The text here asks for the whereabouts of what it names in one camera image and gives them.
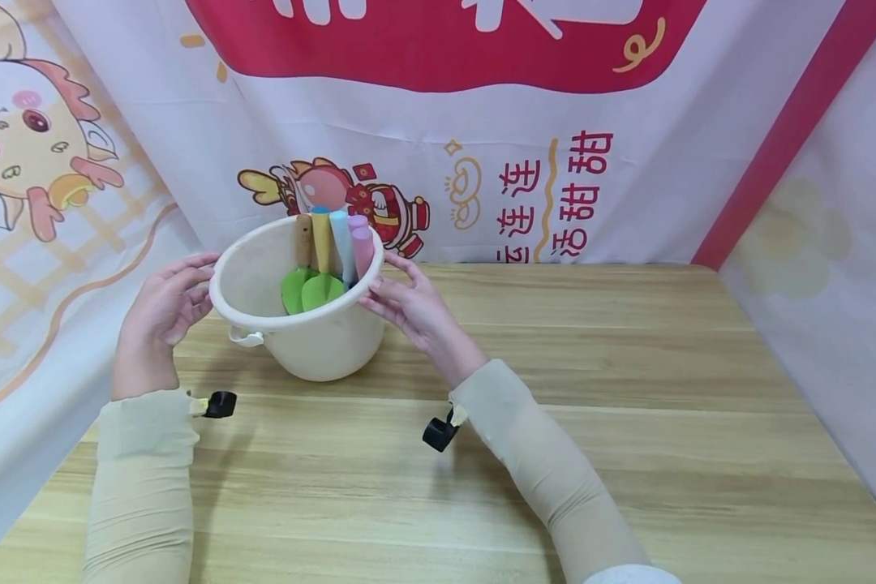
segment hand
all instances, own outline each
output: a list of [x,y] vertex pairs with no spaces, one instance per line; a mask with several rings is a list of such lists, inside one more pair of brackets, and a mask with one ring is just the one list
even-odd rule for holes
[[385,254],[385,262],[403,271],[411,282],[377,277],[360,305],[396,325],[415,348],[431,359],[451,387],[461,385],[487,362],[487,357],[457,324],[418,265],[393,253]]
[[173,349],[211,311],[207,288],[219,254],[188,257],[145,279],[120,327],[113,399],[176,389]]

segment arm sleeve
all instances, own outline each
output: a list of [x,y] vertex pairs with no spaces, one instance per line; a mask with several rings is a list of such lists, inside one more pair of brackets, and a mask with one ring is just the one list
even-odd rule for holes
[[467,411],[483,443],[548,528],[568,584],[614,582],[596,578],[608,568],[649,565],[584,453],[505,363],[483,365],[451,392],[451,402]]
[[187,584],[197,407],[170,389],[101,410],[82,582]]

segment finger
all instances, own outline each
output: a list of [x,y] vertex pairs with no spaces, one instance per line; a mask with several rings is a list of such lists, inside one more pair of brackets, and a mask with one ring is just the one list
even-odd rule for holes
[[199,305],[207,298],[207,288],[192,288],[188,291],[188,300],[191,300],[191,305]]
[[204,317],[206,317],[206,315],[211,312],[211,308],[214,308],[214,305],[211,303],[211,298],[209,296],[205,296],[204,300],[200,301],[191,308],[191,324],[197,324],[199,320],[202,320]]
[[213,265],[217,262],[218,258],[221,258],[221,254],[219,253],[199,253],[197,255],[191,255],[187,258],[178,260],[178,262],[166,265],[159,272],[156,272],[156,276],[167,279],[190,267]]
[[360,306],[366,308],[369,312],[376,314],[384,320],[388,320],[391,324],[397,324],[399,321],[399,312],[397,310],[385,306],[382,302],[377,302],[371,296],[363,296],[360,298],[359,303]]
[[377,277],[370,283],[372,293],[384,300],[394,300],[398,303],[408,301],[412,297],[412,289],[388,277]]
[[214,276],[214,270],[210,267],[187,267],[167,279],[164,288],[170,294],[185,294],[187,290],[194,288],[198,284],[209,281],[211,276]]
[[425,274],[422,274],[422,271],[419,270],[419,266],[415,265],[415,262],[413,262],[413,260],[401,258],[391,251],[385,253],[384,259],[385,263],[395,268],[399,268],[403,272],[403,274],[407,275],[409,279],[412,280],[413,284],[419,284],[421,282],[428,281],[427,276],[425,276]]
[[377,293],[374,293],[374,291],[371,291],[370,296],[378,303],[381,303],[381,305],[392,308],[393,310],[396,310],[396,312],[402,309],[400,303],[396,302],[395,300],[389,300],[389,298],[384,298]]

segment wooden table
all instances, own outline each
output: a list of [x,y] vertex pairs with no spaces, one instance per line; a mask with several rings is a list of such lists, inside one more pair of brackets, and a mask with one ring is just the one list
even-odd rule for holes
[[[655,563],[693,584],[876,583],[873,498],[713,272],[427,272],[590,456]],[[420,441],[448,388],[396,331],[325,385],[231,345],[217,317],[176,360],[196,394],[240,396],[233,418],[198,420],[193,582],[563,582],[473,432],[444,454]],[[76,582],[95,440],[2,543],[0,583]]]

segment bucket handle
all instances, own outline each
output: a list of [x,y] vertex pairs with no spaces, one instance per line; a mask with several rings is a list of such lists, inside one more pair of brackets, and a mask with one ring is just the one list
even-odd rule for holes
[[230,342],[240,346],[260,346],[264,344],[262,333],[248,333],[246,337],[240,336],[241,330],[235,326],[230,327]]

